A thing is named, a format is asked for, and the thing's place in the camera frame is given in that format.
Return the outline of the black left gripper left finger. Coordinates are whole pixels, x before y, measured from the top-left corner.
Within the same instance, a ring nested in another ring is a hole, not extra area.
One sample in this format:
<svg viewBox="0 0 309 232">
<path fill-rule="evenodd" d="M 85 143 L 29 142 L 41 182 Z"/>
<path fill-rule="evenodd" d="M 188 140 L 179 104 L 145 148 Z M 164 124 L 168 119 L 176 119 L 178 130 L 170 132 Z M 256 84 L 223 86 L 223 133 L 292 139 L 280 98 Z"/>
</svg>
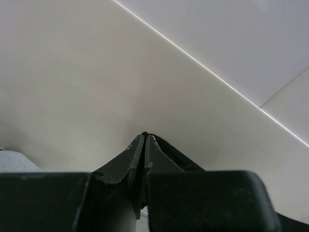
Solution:
<svg viewBox="0 0 309 232">
<path fill-rule="evenodd" d="M 133 232 L 140 218 L 144 135 L 93 172 L 0 175 L 3 232 Z"/>
</svg>

